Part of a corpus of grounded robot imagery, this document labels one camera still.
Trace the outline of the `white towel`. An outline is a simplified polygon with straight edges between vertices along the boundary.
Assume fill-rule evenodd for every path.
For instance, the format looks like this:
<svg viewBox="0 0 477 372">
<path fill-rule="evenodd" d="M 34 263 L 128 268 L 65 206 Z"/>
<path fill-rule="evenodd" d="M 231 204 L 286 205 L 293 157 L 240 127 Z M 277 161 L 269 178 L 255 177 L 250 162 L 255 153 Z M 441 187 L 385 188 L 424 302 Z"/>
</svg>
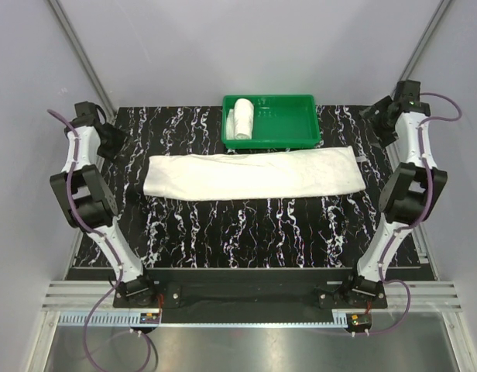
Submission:
<svg viewBox="0 0 477 372">
<path fill-rule="evenodd" d="M 225 121 L 227 140 L 250 140 L 253 131 L 254 106 L 250 100 L 240 98 L 228 112 Z"/>
<path fill-rule="evenodd" d="M 363 190 L 351 147 L 152 156 L 143 184 L 146 196 L 188 202 L 326 197 Z"/>
</svg>

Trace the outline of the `green plastic tray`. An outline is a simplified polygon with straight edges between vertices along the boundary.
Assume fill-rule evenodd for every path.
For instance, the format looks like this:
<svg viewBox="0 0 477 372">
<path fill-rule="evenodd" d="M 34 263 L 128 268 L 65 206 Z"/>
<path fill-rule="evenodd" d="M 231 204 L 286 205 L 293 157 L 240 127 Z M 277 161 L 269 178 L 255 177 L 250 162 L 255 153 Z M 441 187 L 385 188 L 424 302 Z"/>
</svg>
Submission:
<svg viewBox="0 0 477 372">
<path fill-rule="evenodd" d="M 252 137 L 235 139 L 232 118 L 239 99 L 252 103 Z M 321 141 L 313 95 L 226 95 L 221 141 L 233 150 L 311 149 Z"/>
</svg>

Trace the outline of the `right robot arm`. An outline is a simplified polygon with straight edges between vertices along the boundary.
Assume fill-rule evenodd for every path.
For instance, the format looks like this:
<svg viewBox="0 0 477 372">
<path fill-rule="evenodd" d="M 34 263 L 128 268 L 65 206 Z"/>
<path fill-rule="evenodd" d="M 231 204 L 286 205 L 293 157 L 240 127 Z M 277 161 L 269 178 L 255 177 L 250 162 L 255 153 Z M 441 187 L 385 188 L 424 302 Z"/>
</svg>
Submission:
<svg viewBox="0 0 477 372">
<path fill-rule="evenodd" d="M 379 197 L 376 234 L 342 294 L 350 305 L 366 307 L 385 298 L 383 283 L 393 257 L 412 230 L 429 217 L 448 174 L 438 169 L 431 152 L 431 108 L 420 99 L 420 82 L 399 81 L 393 96 L 382 98 L 360 116 L 371 125 L 376 144 L 386 148 L 398 143 L 403 151 L 403 161 Z"/>
</svg>

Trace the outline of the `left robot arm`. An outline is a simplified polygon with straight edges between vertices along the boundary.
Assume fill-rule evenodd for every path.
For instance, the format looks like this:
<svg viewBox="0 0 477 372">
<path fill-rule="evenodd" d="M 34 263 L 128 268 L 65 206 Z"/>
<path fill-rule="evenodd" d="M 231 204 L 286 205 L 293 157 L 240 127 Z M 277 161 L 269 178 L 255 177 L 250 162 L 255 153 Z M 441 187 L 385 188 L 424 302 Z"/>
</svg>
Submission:
<svg viewBox="0 0 477 372">
<path fill-rule="evenodd" d="M 119 228 L 115 196 L 96 165 L 99 157 L 115 161 L 126 135 L 108 122 L 100 105 L 78 102 L 74 109 L 71 121 L 47 111 L 65 125 L 68 140 L 65 165 L 50 177 L 50 187 L 68 224 L 86 234 L 111 264 L 115 305 L 149 305 L 156 300 L 155 284 Z"/>
</svg>

